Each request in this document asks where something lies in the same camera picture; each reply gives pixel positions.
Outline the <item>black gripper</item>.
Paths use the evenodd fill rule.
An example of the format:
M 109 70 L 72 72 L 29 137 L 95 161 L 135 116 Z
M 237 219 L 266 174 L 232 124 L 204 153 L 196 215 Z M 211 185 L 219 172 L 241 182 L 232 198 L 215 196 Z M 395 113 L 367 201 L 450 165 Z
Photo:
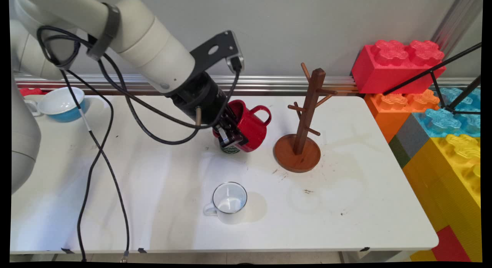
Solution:
M 207 72 L 197 75 L 183 89 L 170 95 L 169 98 L 193 121 L 196 120 L 196 108 L 200 107 L 201 124 L 212 124 L 214 136 L 219 140 L 220 147 L 227 148 L 248 141 L 238 128 L 239 118 L 230 106 L 227 105 L 223 113 L 223 126 L 213 123 L 226 102 L 227 96 Z

